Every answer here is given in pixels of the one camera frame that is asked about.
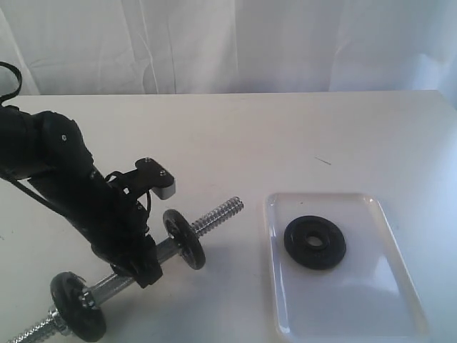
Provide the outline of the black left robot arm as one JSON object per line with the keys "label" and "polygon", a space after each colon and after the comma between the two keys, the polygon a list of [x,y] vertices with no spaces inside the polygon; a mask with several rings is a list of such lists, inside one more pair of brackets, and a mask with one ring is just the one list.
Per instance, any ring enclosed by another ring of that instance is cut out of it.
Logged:
{"label": "black left robot arm", "polygon": [[138,199],[152,193],[165,199],[174,178],[151,158],[135,167],[104,177],[75,121],[52,111],[1,108],[1,178],[18,188],[27,180],[31,196],[68,220],[96,256],[147,287],[163,272],[148,234],[151,207]]}

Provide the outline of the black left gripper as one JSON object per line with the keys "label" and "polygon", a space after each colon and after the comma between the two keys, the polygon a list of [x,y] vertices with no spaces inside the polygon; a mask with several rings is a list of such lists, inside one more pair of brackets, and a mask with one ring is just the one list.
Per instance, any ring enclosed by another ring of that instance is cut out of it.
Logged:
{"label": "black left gripper", "polygon": [[94,254],[108,262],[121,277],[132,277],[144,289],[162,276],[155,241],[148,235],[150,190],[134,186],[137,171],[115,171],[103,177],[97,170],[77,186],[72,197],[71,225],[91,245]]}

